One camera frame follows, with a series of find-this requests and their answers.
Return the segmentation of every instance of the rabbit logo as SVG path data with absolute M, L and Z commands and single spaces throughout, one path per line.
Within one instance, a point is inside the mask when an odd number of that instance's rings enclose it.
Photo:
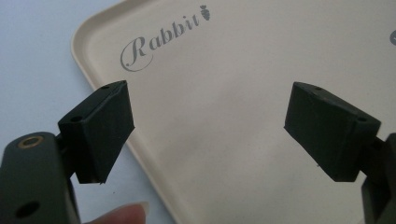
M 200 6 L 201 14 L 206 21 L 210 19 L 206 6 Z M 196 14 L 182 20 L 173 21 L 163 27 L 154 36 L 139 36 L 130 41 L 120 54 L 120 64 L 128 72 L 138 72 L 151 64 L 155 50 L 163 48 L 169 42 L 179 39 L 182 35 L 196 30 L 200 26 L 200 18 Z

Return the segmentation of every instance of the human hand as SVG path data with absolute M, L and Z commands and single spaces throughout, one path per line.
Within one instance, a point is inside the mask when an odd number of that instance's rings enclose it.
M 145 224 L 148 203 L 126 204 L 86 224 Z

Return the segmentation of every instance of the finger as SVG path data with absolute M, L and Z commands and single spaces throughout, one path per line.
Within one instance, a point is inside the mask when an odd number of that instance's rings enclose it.
M 148 203 L 127 204 L 87 224 L 145 224 Z

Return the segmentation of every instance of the tray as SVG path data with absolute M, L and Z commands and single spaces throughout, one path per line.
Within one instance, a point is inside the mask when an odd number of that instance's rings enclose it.
M 92 87 L 126 79 L 128 146 L 179 224 L 362 221 L 360 175 L 333 183 L 284 131 L 293 81 L 396 130 L 391 1 L 124 1 L 86 20 Z

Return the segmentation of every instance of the black plastic part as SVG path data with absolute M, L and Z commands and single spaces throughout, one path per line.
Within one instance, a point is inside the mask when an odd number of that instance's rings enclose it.
M 364 146 L 359 157 L 358 167 L 367 175 L 367 179 L 381 186 L 387 184 L 383 155 L 384 142 L 376 138 L 368 146 Z
M 367 177 L 361 187 L 366 224 L 396 223 L 396 133 L 388 137 L 380 153 L 385 182 L 378 184 Z
M 362 147 L 374 142 L 380 124 L 320 87 L 293 85 L 285 129 L 334 181 L 355 181 Z
M 23 139 L 36 140 L 35 136 L 42 137 L 38 145 L 19 147 Z M 0 180 L 1 224 L 80 223 L 52 133 L 31 133 L 11 142 L 4 153 Z
M 71 151 L 79 183 L 105 183 L 134 129 L 126 81 L 98 89 L 58 125 L 60 139 Z

